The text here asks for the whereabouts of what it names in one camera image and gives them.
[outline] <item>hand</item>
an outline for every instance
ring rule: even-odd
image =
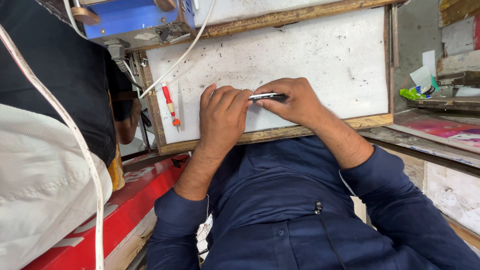
[[[200,97],[200,141],[198,149],[208,158],[223,159],[245,131],[247,109],[252,104],[249,89],[231,86],[207,87]]]
[[[261,99],[256,104],[285,120],[309,129],[313,130],[326,114],[331,114],[320,103],[310,83],[305,78],[275,80],[259,87],[254,94],[270,92],[285,94],[288,99],[285,104],[272,99]]]

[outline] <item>shirt sleeve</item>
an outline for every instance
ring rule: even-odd
[[[372,224],[396,246],[409,246],[440,269],[477,269],[480,258],[403,173],[401,158],[374,146],[363,164],[341,175],[367,206]]]
[[[155,201],[156,225],[147,250],[149,270],[200,269],[196,233],[208,199],[191,201],[170,189]]]

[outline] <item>man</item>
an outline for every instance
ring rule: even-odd
[[[250,90],[209,86],[200,141],[177,184],[155,202],[148,268],[199,269],[196,237],[213,227],[202,269],[479,269],[478,256],[403,173],[323,107],[305,78],[255,91],[288,96],[257,105],[316,136],[236,146]],[[377,231],[354,213],[367,205]]]
[[[108,91],[131,83],[106,49],[34,0],[0,0],[0,24],[79,127],[107,201],[116,136],[133,140],[141,110],[138,100],[113,102],[114,117]],[[0,63],[0,268],[14,270],[94,214],[96,192],[71,130],[1,42]]]

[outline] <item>hairy forearm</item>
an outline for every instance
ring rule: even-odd
[[[175,184],[173,190],[182,198],[200,201],[207,194],[213,175],[225,156],[210,154],[199,143],[192,158]]]
[[[356,167],[373,154],[373,146],[331,111],[325,109],[312,128],[342,169]]]

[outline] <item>navy blue shirt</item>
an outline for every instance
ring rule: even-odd
[[[341,170],[316,136],[236,146],[212,179],[209,203],[173,189],[155,202],[147,267],[200,268],[196,232],[208,203],[213,227],[203,270],[342,269],[314,213],[319,200],[347,269],[480,269],[480,258],[403,168],[399,157],[375,146],[366,162]],[[355,215],[352,194],[377,230]]]

